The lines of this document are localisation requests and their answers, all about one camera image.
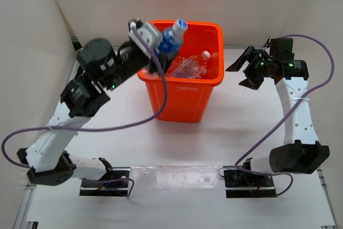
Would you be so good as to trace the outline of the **dark blue label bottle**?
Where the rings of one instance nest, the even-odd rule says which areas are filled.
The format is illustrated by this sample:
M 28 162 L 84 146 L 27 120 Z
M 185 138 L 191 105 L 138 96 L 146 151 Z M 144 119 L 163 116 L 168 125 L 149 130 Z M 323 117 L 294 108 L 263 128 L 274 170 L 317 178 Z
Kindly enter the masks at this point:
M 184 33 L 187 29 L 188 24 L 183 19 L 177 19 L 171 27 L 165 28 L 162 31 L 162 41 L 155 49 L 158 56 L 177 53 L 184 42 Z

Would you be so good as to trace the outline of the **clear apple juice bottle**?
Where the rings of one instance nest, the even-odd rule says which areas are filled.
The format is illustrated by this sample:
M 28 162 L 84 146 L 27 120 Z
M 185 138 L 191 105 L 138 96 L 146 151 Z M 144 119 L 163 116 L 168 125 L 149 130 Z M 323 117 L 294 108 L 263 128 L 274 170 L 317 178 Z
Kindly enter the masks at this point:
M 171 78 L 196 79 L 207 74 L 207 61 L 211 54 L 205 50 L 199 55 L 190 56 L 171 72 Z

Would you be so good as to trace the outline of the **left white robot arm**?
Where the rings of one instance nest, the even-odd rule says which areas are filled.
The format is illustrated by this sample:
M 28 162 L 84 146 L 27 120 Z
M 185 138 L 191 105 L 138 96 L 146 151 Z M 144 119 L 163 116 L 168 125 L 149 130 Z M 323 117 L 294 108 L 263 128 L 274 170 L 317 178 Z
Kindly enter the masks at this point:
M 179 54 L 188 26 L 178 20 L 158 30 L 139 19 L 129 21 L 128 41 L 118 50 L 104 38 L 86 43 L 77 54 L 80 71 L 68 82 L 41 136 L 17 153 L 19 165 L 28 169 L 31 183 L 57 186 L 70 178 L 107 186 L 115 181 L 112 165 L 105 158 L 81 158 L 69 154 L 67 145 L 99 109 L 109 102 L 108 91 L 122 85 L 143 68 L 164 76 Z

